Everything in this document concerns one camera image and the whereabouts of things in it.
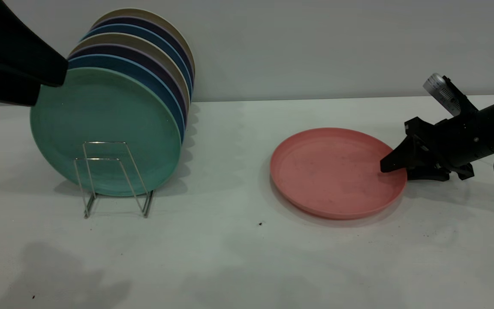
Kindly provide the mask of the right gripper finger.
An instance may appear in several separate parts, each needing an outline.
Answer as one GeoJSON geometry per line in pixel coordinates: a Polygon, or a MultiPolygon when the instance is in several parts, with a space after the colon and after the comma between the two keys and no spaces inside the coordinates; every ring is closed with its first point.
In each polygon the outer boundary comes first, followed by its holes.
{"type": "Polygon", "coordinates": [[[408,181],[432,180],[445,182],[449,180],[451,173],[449,170],[443,168],[429,166],[408,167],[406,170],[408,181]]]}
{"type": "Polygon", "coordinates": [[[380,171],[390,173],[405,168],[413,170],[428,167],[430,163],[427,152],[415,137],[407,136],[402,143],[380,161],[380,171]]]}

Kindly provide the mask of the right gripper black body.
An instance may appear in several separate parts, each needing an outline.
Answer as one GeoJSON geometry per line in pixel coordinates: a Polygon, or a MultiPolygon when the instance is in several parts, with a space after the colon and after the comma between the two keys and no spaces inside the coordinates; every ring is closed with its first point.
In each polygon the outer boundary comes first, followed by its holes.
{"type": "Polygon", "coordinates": [[[474,176],[473,161],[492,154],[484,135],[494,126],[493,118],[488,109],[445,119],[437,124],[415,117],[406,121],[405,131],[407,136],[415,137],[427,152],[429,167],[455,172],[465,180],[474,176]]]}

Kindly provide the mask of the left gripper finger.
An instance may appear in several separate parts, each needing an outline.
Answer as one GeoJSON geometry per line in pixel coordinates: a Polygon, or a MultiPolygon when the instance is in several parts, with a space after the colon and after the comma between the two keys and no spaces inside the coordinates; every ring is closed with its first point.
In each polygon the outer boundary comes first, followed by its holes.
{"type": "Polygon", "coordinates": [[[0,71],[58,87],[67,68],[68,61],[0,0],[0,71]]]}
{"type": "Polygon", "coordinates": [[[41,84],[35,80],[9,72],[0,65],[0,103],[34,106],[41,84]]]}

